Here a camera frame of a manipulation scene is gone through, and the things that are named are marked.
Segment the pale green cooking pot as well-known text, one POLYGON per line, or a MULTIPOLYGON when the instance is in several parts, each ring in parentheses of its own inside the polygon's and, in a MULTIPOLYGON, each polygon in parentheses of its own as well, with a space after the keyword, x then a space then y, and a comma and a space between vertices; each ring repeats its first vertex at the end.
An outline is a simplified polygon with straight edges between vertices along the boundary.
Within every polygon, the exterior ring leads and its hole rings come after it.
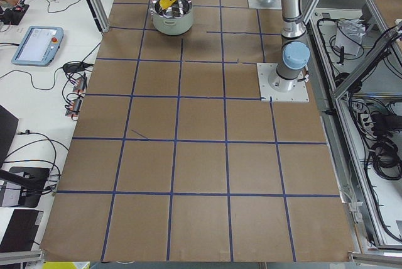
POLYGON ((192 0, 177 0, 167 9, 162 9, 160 1, 153 0, 149 10, 154 27, 170 36, 186 33, 194 21, 192 0))

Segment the near blue teach pendant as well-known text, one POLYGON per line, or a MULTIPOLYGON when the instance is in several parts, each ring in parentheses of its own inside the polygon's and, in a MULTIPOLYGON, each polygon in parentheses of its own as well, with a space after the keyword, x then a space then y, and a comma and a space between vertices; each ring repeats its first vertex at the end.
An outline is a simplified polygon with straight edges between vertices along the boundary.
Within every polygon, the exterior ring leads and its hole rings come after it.
POLYGON ((63 40, 61 27, 30 26, 19 44, 11 63, 45 67, 55 58, 63 40))

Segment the brown paper table cover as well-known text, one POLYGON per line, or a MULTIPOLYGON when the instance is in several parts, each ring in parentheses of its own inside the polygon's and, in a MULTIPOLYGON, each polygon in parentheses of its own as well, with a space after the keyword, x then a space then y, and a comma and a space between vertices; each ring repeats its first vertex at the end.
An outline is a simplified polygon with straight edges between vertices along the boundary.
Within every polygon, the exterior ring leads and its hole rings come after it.
POLYGON ((47 261, 347 261, 314 99, 260 99, 282 14, 192 0, 181 36, 115 0, 41 248, 47 261))

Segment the crumpled white paper bag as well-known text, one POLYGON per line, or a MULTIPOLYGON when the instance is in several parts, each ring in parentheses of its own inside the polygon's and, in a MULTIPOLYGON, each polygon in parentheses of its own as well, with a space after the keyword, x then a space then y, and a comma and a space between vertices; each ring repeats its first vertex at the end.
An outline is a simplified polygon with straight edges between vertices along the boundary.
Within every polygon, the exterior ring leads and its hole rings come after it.
POLYGON ((335 49, 344 48, 346 55, 358 56, 366 28, 360 19, 340 19, 336 22, 335 49))

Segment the black monitor stand base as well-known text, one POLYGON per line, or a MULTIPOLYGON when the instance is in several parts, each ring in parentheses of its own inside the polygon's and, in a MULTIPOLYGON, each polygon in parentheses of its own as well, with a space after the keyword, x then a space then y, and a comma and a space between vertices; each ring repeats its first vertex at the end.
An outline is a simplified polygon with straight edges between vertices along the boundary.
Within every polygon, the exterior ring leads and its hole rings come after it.
POLYGON ((1 169, 1 207, 35 208, 40 196, 45 193, 49 168, 11 167, 1 169))

